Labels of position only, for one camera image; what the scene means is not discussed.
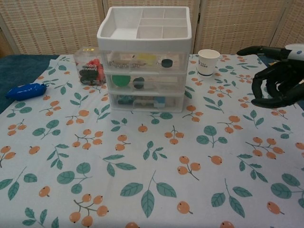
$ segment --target white paper cup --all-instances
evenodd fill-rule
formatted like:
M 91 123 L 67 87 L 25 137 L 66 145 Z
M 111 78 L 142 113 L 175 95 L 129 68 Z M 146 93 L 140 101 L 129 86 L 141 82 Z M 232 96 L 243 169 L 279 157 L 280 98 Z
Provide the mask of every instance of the white paper cup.
M 215 69 L 215 65 L 219 59 L 220 53 L 211 49 L 203 49 L 199 51 L 198 72 L 204 77 L 211 77 Z

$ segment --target woven screen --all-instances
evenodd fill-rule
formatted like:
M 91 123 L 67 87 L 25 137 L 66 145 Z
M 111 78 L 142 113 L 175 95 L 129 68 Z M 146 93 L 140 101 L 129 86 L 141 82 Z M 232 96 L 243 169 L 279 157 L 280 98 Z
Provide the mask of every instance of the woven screen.
M 72 54 L 97 45 L 97 1 L 0 0 L 0 14 L 20 53 Z
M 283 8 L 284 0 L 206 0 L 194 52 L 211 48 L 233 54 L 251 45 L 269 46 Z
M 292 2 L 280 28 L 271 46 L 284 47 L 287 44 L 304 43 L 304 0 Z
M 194 45 L 200 0 L 103 0 L 105 14 L 111 6 L 188 6 Z

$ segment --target blue plastic object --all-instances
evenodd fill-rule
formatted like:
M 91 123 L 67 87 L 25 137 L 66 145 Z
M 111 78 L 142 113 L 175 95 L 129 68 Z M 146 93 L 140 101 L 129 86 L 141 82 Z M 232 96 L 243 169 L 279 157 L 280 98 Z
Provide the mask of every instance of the blue plastic object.
M 35 96 L 40 96 L 45 93 L 47 86 L 45 84 L 32 83 L 20 87 L 12 88 L 5 95 L 6 98 L 13 98 L 17 101 L 22 101 Z

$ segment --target robotic hand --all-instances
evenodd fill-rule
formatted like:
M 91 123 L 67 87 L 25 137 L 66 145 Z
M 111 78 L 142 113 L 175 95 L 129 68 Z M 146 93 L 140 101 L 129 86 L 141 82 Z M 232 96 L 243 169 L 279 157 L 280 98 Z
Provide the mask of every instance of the robotic hand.
M 304 44 L 290 44 L 285 48 L 251 46 L 237 52 L 239 56 L 251 54 L 265 55 L 280 60 L 272 66 L 256 73 L 252 82 L 255 96 L 252 104 L 264 108 L 279 108 L 292 105 L 304 99 Z M 263 98 L 261 85 L 266 80 L 266 88 L 272 96 Z

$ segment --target floral tablecloth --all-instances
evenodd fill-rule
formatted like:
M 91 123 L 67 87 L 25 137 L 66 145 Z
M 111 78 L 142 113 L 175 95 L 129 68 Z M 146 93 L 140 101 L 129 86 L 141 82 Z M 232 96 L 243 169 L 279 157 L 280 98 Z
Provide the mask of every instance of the floral tablecloth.
M 112 111 L 71 55 L 51 60 L 44 96 L 0 115 L 0 226 L 302 227 L 303 110 L 250 103 L 257 56 L 222 55 L 209 79 L 197 61 L 171 114 Z

